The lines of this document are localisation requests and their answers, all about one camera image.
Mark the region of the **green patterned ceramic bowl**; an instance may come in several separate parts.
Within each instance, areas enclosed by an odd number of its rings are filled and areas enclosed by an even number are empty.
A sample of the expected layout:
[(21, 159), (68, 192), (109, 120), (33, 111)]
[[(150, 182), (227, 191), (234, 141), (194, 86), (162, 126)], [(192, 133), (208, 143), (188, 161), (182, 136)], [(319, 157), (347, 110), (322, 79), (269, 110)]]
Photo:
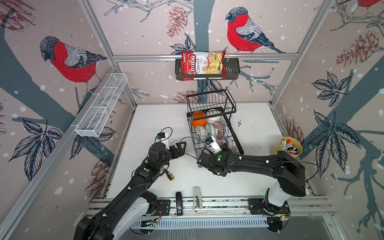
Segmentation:
[(207, 138), (207, 130), (205, 127), (201, 125), (196, 125), (195, 127), (196, 135), (198, 136), (198, 139), (202, 142), (204, 142)]

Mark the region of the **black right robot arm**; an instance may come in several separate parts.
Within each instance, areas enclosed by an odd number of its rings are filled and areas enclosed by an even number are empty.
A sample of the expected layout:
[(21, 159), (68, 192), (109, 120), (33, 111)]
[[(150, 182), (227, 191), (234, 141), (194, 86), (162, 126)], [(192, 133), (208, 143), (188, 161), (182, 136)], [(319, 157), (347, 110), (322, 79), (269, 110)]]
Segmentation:
[(306, 196), (306, 169), (284, 151), (270, 156), (238, 155), (229, 151), (220, 151), (215, 155), (202, 152), (197, 163), (222, 177), (228, 173), (246, 172), (277, 179), (277, 183), (266, 193), (267, 205), (281, 208), (291, 196)]

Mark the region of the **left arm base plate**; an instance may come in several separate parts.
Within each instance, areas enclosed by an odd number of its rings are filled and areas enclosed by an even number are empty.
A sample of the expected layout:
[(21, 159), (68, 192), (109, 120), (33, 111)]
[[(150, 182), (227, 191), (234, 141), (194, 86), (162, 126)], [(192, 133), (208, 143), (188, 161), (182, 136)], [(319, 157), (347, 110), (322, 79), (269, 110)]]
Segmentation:
[(150, 217), (160, 217), (160, 216), (169, 216), (171, 209), (171, 201), (170, 200), (156, 200), (155, 208), (152, 210), (151, 206), (145, 216)]

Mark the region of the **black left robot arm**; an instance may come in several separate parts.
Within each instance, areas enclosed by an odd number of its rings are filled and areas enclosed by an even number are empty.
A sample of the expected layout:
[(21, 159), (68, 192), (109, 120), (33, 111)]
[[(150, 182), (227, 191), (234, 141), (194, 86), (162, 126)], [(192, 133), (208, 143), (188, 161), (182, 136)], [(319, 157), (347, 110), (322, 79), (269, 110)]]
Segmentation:
[(171, 160), (185, 154), (186, 146), (186, 142), (177, 142), (173, 150), (162, 142), (152, 144), (127, 186), (92, 218), (84, 217), (76, 226), (74, 239), (118, 240), (139, 217), (153, 214), (157, 196), (149, 188)]

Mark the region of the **orange plastic bowl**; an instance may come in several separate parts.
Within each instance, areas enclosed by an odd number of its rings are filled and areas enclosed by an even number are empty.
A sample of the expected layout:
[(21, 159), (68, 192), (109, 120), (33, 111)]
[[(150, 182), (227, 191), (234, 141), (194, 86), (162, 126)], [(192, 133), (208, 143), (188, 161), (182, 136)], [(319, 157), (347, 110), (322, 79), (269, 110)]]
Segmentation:
[(192, 115), (192, 126), (196, 128), (197, 126), (205, 127), (207, 124), (206, 114), (203, 111), (193, 112)]

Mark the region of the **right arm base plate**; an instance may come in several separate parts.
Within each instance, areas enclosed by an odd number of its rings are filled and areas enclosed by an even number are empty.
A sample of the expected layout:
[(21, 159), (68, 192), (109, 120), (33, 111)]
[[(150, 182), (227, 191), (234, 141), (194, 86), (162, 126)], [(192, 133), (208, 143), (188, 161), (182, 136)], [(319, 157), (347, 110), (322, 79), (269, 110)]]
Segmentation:
[(260, 198), (248, 199), (248, 204), (251, 215), (280, 216), (291, 214), (287, 201), (284, 202), (282, 207), (265, 203), (265, 199)]

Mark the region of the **red patterned ceramic bowl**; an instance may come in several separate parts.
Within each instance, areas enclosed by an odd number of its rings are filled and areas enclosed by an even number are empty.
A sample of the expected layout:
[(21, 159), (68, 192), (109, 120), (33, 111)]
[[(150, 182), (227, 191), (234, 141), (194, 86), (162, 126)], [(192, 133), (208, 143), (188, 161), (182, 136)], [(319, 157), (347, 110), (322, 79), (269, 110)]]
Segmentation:
[(221, 122), (221, 121), (216, 122), (215, 123), (215, 129), (217, 131), (216, 136), (218, 139), (221, 139), (222, 137), (228, 136), (229, 130), (223, 122)]

